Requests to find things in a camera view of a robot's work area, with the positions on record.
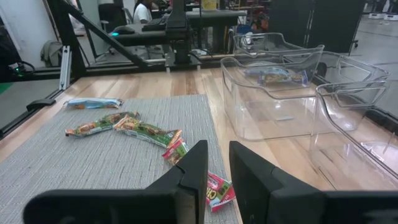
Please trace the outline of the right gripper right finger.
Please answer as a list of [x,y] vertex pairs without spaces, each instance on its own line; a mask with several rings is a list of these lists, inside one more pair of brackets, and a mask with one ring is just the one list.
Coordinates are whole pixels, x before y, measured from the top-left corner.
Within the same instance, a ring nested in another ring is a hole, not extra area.
[[238,141],[229,163],[244,223],[397,223],[396,191],[322,191]]

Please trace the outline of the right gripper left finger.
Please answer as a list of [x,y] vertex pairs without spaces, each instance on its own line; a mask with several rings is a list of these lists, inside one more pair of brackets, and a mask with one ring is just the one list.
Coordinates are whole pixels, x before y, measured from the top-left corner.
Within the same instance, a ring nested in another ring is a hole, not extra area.
[[208,143],[198,141],[168,172],[144,189],[58,189],[30,199],[24,223],[204,222]]

